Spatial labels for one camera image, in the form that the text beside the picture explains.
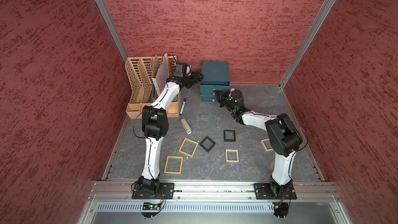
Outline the black frame box square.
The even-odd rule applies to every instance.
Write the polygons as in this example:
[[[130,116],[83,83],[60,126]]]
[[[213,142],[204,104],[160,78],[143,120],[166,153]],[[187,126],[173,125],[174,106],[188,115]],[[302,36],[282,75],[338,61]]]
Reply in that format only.
[[[223,134],[225,142],[236,142],[236,134],[234,130],[224,130]]]

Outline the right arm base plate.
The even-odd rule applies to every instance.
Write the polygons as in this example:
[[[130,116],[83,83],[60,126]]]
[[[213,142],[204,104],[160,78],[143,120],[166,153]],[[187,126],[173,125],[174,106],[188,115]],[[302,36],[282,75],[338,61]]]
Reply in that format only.
[[[292,182],[282,186],[275,183],[254,183],[254,193],[257,200],[297,199]]]

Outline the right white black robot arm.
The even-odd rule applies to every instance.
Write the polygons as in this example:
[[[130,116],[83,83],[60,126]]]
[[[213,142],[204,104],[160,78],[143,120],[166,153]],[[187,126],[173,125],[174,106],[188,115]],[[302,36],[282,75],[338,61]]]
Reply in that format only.
[[[214,94],[220,107],[229,110],[236,122],[267,132],[271,148],[275,152],[274,170],[270,179],[271,190],[277,195],[290,188],[294,156],[302,144],[294,122],[286,114],[272,116],[248,109],[239,90],[215,90]]]

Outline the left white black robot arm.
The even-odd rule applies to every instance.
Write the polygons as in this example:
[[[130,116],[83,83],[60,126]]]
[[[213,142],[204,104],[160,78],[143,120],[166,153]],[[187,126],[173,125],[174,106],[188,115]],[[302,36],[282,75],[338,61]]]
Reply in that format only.
[[[173,99],[182,88],[190,88],[201,82],[204,76],[198,72],[190,72],[181,77],[176,75],[168,78],[165,88],[160,96],[149,106],[142,110],[143,139],[146,141],[145,164],[142,176],[138,179],[138,186],[153,195],[160,190],[159,183],[159,159],[161,145],[169,130],[167,110]]]

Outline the teal three-drawer cabinet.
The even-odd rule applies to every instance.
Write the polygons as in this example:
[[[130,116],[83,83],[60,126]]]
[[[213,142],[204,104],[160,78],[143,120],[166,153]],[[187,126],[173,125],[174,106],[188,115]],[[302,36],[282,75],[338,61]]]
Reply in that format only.
[[[226,91],[230,89],[228,62],[203,61],[201,74],[204,76],[200,85],[202,102],[216,102],[214,90]]]

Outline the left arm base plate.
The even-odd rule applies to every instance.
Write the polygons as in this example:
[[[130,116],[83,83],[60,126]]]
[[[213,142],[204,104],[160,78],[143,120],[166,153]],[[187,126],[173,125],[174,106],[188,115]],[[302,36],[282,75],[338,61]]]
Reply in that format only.
[[[174,183],[158,183],[154,188],[144,188],[138,182],[131,185],[132,199],[170,200],[174,195]]]

